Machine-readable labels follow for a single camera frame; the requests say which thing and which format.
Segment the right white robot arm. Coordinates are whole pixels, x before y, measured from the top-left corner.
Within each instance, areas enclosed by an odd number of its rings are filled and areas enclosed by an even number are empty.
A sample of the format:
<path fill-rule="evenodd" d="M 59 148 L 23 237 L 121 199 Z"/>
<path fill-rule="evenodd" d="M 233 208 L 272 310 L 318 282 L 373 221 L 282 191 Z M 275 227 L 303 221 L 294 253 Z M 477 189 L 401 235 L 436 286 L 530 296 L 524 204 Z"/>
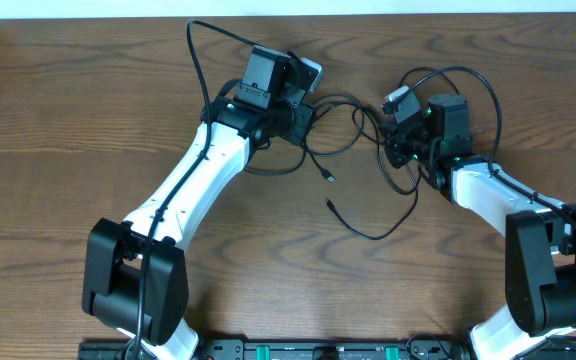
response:
<path fill-rule="evenodd" d="M 544 359 L 576 344 L 576 204 L 544 197 L 472 150 L 464 96 L 422 106 L 408 87 L 386 96 L 380 132 L 390 164 L 418 163 L 449 202 L 505 239 L 505 304 L 451 350 L 453 359 Z"/>

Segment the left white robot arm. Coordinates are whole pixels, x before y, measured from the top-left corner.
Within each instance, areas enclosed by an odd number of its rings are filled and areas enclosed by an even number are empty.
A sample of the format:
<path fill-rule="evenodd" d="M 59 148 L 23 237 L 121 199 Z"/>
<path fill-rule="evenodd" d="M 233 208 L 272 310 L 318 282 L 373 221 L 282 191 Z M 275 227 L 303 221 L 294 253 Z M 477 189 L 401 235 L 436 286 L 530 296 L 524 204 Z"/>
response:
<path fill-rule="evenodd" d="M 264 46 L 242 78 L 223 85 L 202 110 L 186 154 L 158 189 L 121 222 L 100 219 L 86 249 L 82 309 L 128 335 L 115 359 L 189 359 L 199 337 L 184 319 L 185 255 L 226 185 L 273 138 L 299 145 L 314 118 L 305 102 L 320 64 Z"/>

